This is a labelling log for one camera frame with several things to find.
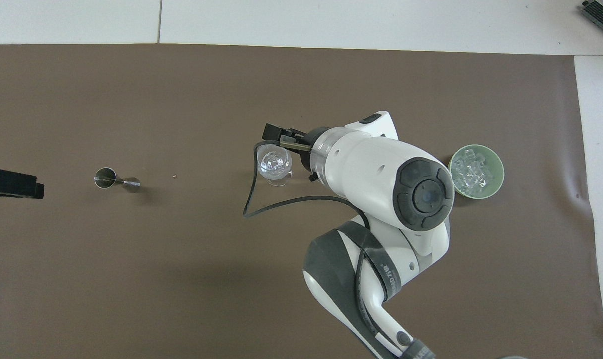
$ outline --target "jigger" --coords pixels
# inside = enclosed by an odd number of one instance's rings
[[[122,187],[130,192],[138,191],[140,188],[140,181],[135,177],[120,178],[116,175],[113,168],[103,167],[96,172],[94,176],[94,182],[98,188],[106,190],[112,188],[117,184],[121,184]]]

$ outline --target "black cable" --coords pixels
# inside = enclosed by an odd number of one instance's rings
[[[363,213],[362,210],[358,209],[352,203],[348,202],[347,200],[345,200],[343,198],[331,197],[329,195],[309,195],[306,197],[293,198],[293,199],[289,199],[289,200],[284,200],[282,202],[277,202],[276,204],[271,204],[270,206],[263,207],[261,209],[258,209],[257,211],[251,212],[251,213],[246,213],[249,210],[249,206],[251,205],[251,200],[253,198],[253,192],[255,191],[255,183],[258,179],[258,147],[260,147],[262,145],[279,146],[279,141],[262,141],[262,142],[256,143],[255,146],[253,146],[253,162],[254,162],[255,167],[253,170],[253,183],[251,184],[251,191],[249,191],[249,198],[247,198],[246,205],[244,206],[244,211],[242,212],[242,215],[244,216],[244,218],[251,218],[252,216],[256,216],[260,213],[264,213],[265,211],[270,211],[270,209],[274,209],[274,208],[281,207],[281,206],[286,206],[288,204],[293,204],[293,203],[297,203],[297,202],[306,202],[307,200],[333,200],[334,202],[343,203],[346,206],[353,209],[355,212],[357,212],[357,214],[361,217],[361,220],[363,220],[363,226],[366,227],[367,229],[370,229],[370,223],[368,222],[368,218],[366,218],[366,214]]]

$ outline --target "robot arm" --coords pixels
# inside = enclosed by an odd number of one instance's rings
[[[308,134],[267,125],[263,139],[299,153],[311,181],[359,209],[308,248],[303,274],[318,302],[377,358],[434,358],[382,303],[448,249],[454,188],[447,168],[398,141],[386,111]]]

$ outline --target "brown mat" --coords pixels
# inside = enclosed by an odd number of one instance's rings
[[[194,45],[0,46],[0,168],[46,186],[0,198],[0,358],[371,358],[302,276],[354,213],[241,211],[265,122],[382,109],[443,161],[481,143],[506,166],[388,311],[443,359],[603,358],[572,57]],[[102,166],[145,191],[99,190]],[[293,173],[253,208],[329,193]]]

